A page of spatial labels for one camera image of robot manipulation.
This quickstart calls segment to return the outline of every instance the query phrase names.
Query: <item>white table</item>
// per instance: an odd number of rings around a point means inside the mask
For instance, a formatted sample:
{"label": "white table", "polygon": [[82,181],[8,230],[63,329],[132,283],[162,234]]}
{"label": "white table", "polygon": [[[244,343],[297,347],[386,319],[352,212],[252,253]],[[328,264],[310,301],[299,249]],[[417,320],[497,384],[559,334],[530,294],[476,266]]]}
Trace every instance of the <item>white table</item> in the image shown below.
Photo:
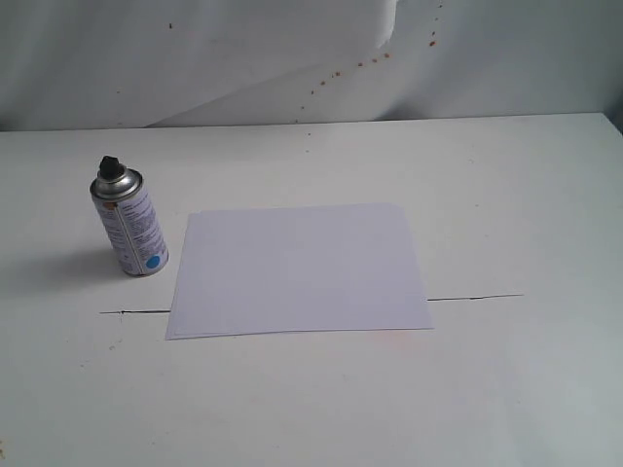
{"label": "white table", "polygon": [[[171,260],[89,196],[142,171]],[[623,139],[602,115],[0,133],[1,467],[623,464]],[[405,207],[434,331],[165,341],[188,213]]]}

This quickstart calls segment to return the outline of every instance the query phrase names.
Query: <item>white paper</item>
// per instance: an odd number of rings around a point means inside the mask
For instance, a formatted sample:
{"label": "white paper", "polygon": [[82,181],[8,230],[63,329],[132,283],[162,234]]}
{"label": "white paper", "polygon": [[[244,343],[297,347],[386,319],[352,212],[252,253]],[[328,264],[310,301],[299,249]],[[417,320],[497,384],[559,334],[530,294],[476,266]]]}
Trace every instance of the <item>white paper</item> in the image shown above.
{"label": "white paper", "polygon": [[398,206],[189,216],[168,340],[431,327]]}

